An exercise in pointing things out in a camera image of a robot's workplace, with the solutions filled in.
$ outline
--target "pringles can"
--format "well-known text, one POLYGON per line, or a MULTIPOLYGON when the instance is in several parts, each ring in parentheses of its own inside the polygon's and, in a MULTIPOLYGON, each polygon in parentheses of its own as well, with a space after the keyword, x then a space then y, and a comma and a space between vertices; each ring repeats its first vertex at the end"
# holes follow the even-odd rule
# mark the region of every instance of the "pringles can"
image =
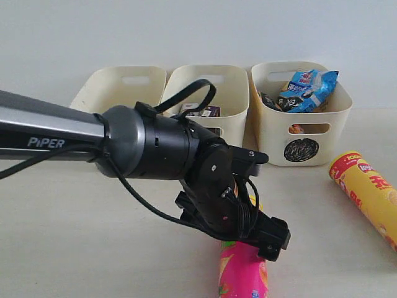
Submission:
POLYGON ((397 191, 359 152, 348 151, 329 166, 330 177, 397 251, 397 191))
POLYGON ((245 243, 221 243, 219 298, 267 297, 266 262, 257 254, 258 248, 245 243))

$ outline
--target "pink snack can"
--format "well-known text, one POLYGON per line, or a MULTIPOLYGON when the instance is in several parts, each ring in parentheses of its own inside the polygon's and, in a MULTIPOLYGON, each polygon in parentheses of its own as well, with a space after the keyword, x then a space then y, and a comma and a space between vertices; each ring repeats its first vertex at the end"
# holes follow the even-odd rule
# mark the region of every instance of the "pink snack can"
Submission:
POLYGON ((266 262, 258 251, 241 242, 221 243, 219 298, 267 298, 266 262))

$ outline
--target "cream plastic bin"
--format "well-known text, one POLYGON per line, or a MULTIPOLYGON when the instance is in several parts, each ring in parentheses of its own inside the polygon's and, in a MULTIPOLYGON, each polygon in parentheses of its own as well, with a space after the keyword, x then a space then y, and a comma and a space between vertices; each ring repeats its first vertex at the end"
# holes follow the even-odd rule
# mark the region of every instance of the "cream plastic bin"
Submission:
MULTIPOLYGON (((249 83, 247 72, 229 65, 187 65, 172 73, 164 90, 162 102, 178 93, 196 79, 208 79, 216 87, 211 106, 221 108, 220 117, 189 117, 207 128, 220 129, 221 137, 230 145, 243 144, 245 122, 249 106, 249 83)), ((202 102, 208 88, 189 96, 182 103, 202 102)), ((169 109, 164 115, 176 115, 182 103, 169 109)))
POLYGON ((117 105, 134 107, 137 101, 160 103, 167 80, 165 70, 155 66, 113 66, 96 71, 70 107, 103 113, 117 105))
POLYGON ((338 83, 321 111, 289 114, 266 107, 258 91, 277 99, 281 88, 297 70, 327 70, 311 62, 261 63, 251 70, 252 125, 260 151, 278 166, 316 166, 332 160, 352 99, 338 83), (290 134, 292 124, 303 124, 305 134, 290 134))

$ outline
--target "yellow chips can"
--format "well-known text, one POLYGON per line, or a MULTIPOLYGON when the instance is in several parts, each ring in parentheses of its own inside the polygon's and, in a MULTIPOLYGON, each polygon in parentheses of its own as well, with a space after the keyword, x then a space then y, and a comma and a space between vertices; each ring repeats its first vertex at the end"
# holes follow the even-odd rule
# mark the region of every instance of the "yellow chips can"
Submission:
POLYGON ((397 251, 397 191, 356 151, 339 155, 330 177, 397 251))

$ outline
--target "table surface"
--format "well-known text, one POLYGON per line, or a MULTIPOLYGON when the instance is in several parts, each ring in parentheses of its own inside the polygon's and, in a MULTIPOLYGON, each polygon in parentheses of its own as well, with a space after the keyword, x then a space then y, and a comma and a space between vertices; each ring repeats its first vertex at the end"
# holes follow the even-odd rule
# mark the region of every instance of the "table surface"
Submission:
MULTIPOLYGON (((352 110, 335 154, 360 151, 397 185, 396 112, 352 110)), ((264 165, 253 180, 266 213, 292 231, 287 251, 268 262, 269 297, 395 295, 397 254, 327 166, 264 165)), ((132 183, 179 215, 178 182, 132 183)), ((0 297, 216 298, 218 260, 218 241, 151 214, 91 164, 49 161, 1 181, 0 297)))

